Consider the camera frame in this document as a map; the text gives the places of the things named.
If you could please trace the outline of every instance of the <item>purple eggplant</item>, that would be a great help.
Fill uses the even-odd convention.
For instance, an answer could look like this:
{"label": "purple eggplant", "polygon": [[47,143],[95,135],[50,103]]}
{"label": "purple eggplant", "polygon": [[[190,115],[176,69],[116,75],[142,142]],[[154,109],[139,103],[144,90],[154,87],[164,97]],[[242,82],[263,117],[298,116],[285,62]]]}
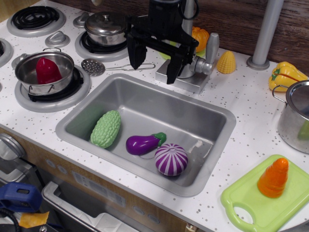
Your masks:
{"label": "purple eggplant", "polygon": [[166,134],[160,132],[149,136],[134,135],[127,139],[126,150],[131,155],[144,155],[158,146],[161,146],[166,141]]}

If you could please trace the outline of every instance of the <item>faucet handle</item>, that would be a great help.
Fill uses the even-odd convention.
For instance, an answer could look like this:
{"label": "faucet handle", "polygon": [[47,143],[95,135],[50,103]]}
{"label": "faucet handle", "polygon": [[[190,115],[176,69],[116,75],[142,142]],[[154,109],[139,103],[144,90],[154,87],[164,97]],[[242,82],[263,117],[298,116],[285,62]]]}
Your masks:
{"label": "faucet handle", "polygon": [[192,64],[189,67],[190,71],[210,75],[214,68],[213,64],[218,53],[219,43],[220,41],[218,33],[211,33],[206,45],[205,59],[195,56]]}
{"label": "faucet handle", "polygon": [[219,49],[219,35],[218,33],[211,33],[208,40],[207,40],[207,45],[206,45],[206,57],[205,61],[207,64],[213,64],[214,59],[216,58],[216,55],[218,53]]}

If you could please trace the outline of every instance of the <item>purple striped onion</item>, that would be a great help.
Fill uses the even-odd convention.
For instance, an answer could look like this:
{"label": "purple striped onion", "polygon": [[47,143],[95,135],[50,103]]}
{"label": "purple striped onion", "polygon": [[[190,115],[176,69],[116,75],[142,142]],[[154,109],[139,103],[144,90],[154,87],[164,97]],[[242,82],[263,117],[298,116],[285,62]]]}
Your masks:
{"label": "purple striped onion", "polygon": [[181,174],[188,165],[186,151],[177,144],[165,144],[154,156],[155,166],[160,173],[168,176]]}

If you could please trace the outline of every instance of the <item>orange toy vegetable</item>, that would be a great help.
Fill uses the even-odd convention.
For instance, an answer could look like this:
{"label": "orange toy vegetable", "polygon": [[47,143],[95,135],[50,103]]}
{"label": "orange toy vegetable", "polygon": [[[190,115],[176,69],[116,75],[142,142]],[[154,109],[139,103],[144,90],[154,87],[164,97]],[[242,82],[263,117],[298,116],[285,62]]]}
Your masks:
{"label": "orange toy vegetable", "polygon": [[206,48],[209,33],[204,29],[192,27],[192,37],[199,42],[197,52],[203,51]]}
{"label": "orange toy vegetable", "polygon": [[288,179],[289,161],[279,158],[267,167],[257,182],[260,192],[270,198],[278,198],[283,194]]}

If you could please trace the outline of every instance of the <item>orange carrot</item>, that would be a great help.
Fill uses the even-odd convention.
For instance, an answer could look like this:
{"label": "orange carrot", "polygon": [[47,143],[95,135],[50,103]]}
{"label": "orange carrot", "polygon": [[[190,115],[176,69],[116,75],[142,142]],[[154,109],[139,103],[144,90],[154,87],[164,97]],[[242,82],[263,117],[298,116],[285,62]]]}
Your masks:
{"label": "orange carrot", "polygon": [[257,182],[260,192],[267,197],[277,198],[283,194],[288,179],[289,161],[279,158],[261,175]]}

